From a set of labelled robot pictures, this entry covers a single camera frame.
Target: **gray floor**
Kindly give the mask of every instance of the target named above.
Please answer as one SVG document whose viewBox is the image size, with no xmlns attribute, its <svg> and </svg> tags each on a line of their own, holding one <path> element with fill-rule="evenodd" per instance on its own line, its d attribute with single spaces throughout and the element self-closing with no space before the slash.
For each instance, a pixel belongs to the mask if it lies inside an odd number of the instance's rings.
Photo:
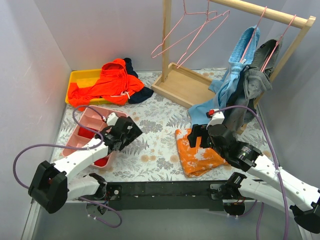
<svg viewBox="0 0 320 240">
<path fill-rule="evenodd" d="M 40 210 L 33 240 L 255 240 L 260 204 L 241 219 L 226 217 L 223 212 L 199 210 L 125 210 L 123 223 L 110 228 L 87 217 L 85 203 L 67 203 L 54 214 Z M 114 224 L 114 213 L 103 215 Z M 265 205 L 260 225 L 261 240 L 283 238 L 285 215 Z M 290 220 L 290 240 L 301 235 L 294 220 Z"/>
</svg>

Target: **yellow tray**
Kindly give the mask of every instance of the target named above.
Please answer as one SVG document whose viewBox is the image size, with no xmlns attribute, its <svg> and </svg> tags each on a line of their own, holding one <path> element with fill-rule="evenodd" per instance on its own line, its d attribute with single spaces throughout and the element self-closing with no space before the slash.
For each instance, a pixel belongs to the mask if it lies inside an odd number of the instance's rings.
<svg viewBox="0 0 320 240">
<path fill-rule="evenodd" d="M 79 88 L 86 88 L 95 85 L 97 80 L 100 77 L 101 69 L 90 69 L 90 70 L 80 70 L 80 71 L 72 71 L 69 78 L 68 89 L 65 94 L 65 103 L 69 104 L 68 99 L 68 91 L 70 83 L 77 83 Z M 103 98 L 94 98 L 90 100 L 91 105 L 99 105 L 99 104 L 111 104 Z"/>
</svg>

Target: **table surface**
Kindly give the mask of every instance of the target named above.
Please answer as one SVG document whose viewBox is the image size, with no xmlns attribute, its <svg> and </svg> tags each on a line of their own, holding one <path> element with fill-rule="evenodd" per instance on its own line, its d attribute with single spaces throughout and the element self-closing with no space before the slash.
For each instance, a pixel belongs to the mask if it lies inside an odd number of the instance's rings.
<svg viewBox="0 0 320 240">
<path fill-rule="evenodd" d="M 203 69 L 196 72 L 220 80 L 225 71 L 225 69 Z M 138 73 L 139 79 L 149 88 L 160 74 L 160 72 Z M 224 165 L 200 177 L 186 177 L 177 151 L 175 130 L 191 127 L 188 109 L 159 94 L 154 93 L 151 98 L 140 104 L 100 106 L 128 114 L 141 128 L 143 134 L 121 152 L 116 153 L 116 159 L 107 171 L 89 166 L 76 178 L 82 178 L 89 173 L 97 173 L 108 182 L 201 181 L 227 180 L 233 172 L 242 172 Z M 72 118 L 73 109 L 70 105 L 66 106 L 56 141 L 58 145 L 65 145 L 76 127 Z M 247 125 L 242 135 L 238 135 L 238 139 L 252 144 L 266 156 L 272 158 L 266 138 L 256 119 Z M 63 158 L 61 153 L 62 149 L 56 148 L 51 161 Z"/>
</svg>

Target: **light blue garment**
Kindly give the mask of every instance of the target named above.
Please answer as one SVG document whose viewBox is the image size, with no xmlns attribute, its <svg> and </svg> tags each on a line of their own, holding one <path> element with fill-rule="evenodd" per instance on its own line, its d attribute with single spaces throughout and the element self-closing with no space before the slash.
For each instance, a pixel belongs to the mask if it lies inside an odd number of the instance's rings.
<svg viewBox="0 0 320 240">
<path fill-rule="evenodd" d="M 240 37 L 229 58 L 229 68 L 224 74 L 222 80 L 212 81 L 209 89 L 216 93 L 214 98 L 204 103 L 193 105 L 191 108 L 189 108 L 188 112 L 191 117 L 192 125 L 208 124 L 210 119 L 207 118 L 206 112 L 208 112 L 210 109 L 222 109 L 226 107 L 231 94 L 236 91 L 240 78 L 240 72 L 246 66 L 250 65 L 254 59 L 255 50 L 260 38 L 259 28 L 256 29 L 250 46 L 248 47 L 242 62 L 240 62 L 255 28 L 256 26 L 249 27 Z"/>
</svg>

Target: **pink divided container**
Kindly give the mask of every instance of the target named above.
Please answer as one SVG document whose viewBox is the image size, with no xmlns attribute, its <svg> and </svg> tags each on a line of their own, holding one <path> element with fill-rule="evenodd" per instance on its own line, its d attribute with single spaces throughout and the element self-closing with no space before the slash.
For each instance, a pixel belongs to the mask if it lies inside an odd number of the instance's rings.
<svg viewBox="0 0 320 240">
<path fill-rule="evenodd" d="M 101 106 L 90 105 L 90 107 L 96 109 L 99 113 L 101 113 L 106 118 L 112 113 L 115 113 L 117 117 L 128 116 L 124 112 L 114 111 Z M 101 117 L 90 108 L 86 108 L 84 110 L 79 120 L 79 123 L 97 131 L 101 131 L 102 129 L 107 127 L 107 124 L 104 121 L 102 121 Z M 79 125 L 76 125 L 66 145 L 71 147 L 82 148 L 94 137 L 94 135 L 95 134 L 93 132 L 89 132 L 86 129 L 80 127 Z M 73 149 L 64 149 L 62 151 L 62 155 L 64 157 L 67 157 L 68 155 L 74 153 L 75 151 L 76 150 L 73 150 Z M 111 166 L 115 157 L 116 157 L 116 152 L 112 152 L 108 156 L 105 156 L 104 158 L 101 158 L 95 161 L 94 164 L 91 164 L 91 166 L 97 169 L 107 170 Z"/>
</svg>

